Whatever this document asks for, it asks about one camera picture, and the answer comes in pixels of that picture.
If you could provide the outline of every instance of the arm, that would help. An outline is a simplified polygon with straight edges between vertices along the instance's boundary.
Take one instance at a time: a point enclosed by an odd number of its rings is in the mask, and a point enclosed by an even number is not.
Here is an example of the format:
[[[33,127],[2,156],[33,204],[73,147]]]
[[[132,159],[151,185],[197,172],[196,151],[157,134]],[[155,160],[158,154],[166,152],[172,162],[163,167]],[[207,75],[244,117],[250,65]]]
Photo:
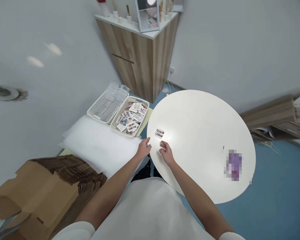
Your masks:
[[[204,190],[175,162],[169,144],[162,141],[160,146],[162,148],[159,152],[163,160],[170,167],[192,210],[206,231],[215,239],[219,239],[225,232],[234,232]]]
[[[86,221],[91,223],[95,230],[98,229],[117,204],[141,160],[149,154],[151,149],[151,145],[147,146],[149,140],[150,137],[142,140],[136,155],[96,192],[79,214],[76,222]]]

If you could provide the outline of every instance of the white wall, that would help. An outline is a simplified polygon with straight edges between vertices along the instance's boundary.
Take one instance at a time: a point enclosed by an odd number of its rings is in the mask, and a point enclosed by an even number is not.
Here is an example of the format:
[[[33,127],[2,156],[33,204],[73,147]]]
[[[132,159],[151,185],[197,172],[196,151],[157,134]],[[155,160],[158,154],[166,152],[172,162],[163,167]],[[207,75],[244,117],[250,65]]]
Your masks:
[[[62,133],[120,81],[94,19],[95,0],[0,1],[0,84],[29,91],[0,101],[0,185],[28,159],[55,156]],[[55,44],[62,55],[45,44]],[[28,64],[27,56],[44,65]]]
[[[26,101],[0,102],[0,185],[26,160],[54,156],[61,134],[119,81],[97,11],[95,0],[0,1],[0,84],[29,91]],[[238,112],[299,91],[300,0],[188,0],[171,66],[170,80]]]
[[[171,66],[239,113],[299,92],[300,0],[186,1]]]

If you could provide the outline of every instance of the purple object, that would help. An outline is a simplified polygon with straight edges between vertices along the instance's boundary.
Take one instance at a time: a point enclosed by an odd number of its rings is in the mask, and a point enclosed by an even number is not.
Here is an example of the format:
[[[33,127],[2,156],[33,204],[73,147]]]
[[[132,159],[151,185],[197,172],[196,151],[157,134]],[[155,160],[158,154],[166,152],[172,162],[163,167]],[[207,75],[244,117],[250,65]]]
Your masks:
[[[225,168],[225,174],[232,181],[239,181],[241,174],[242,156],[241,153],[237,153],[236,150],[229,150],[227,157],[227,164]]]

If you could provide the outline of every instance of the sleeve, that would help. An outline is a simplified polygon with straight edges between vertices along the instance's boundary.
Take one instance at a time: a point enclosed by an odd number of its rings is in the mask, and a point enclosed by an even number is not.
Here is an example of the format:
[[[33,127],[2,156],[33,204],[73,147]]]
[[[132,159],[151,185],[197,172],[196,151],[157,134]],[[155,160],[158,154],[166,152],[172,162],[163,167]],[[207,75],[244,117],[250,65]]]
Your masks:
[[[75,222],[62,229],[52,240],[90,240],[96,232],[89,222]]]
[[[226,233],[221,235],[219,240],[245,240],[245,239],[237,233],[226,232]]]

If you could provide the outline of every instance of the wrist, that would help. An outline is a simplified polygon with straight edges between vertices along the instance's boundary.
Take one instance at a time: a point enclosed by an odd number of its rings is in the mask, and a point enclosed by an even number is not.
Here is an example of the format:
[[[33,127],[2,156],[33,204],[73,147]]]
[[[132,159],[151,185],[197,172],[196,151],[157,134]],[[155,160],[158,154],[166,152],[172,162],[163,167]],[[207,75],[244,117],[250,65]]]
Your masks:
[[[167,163],[169,168],[174,167],[175,164],[177,164],[177,163],[174,159],[171,162]]]
[[[139,155],[139,154],[136,153],[136,154],[133,156],[133,159],[135,159],[136,161],[141,162],[142,159],[144,159],[144,157],[142,157],[141,155]]]

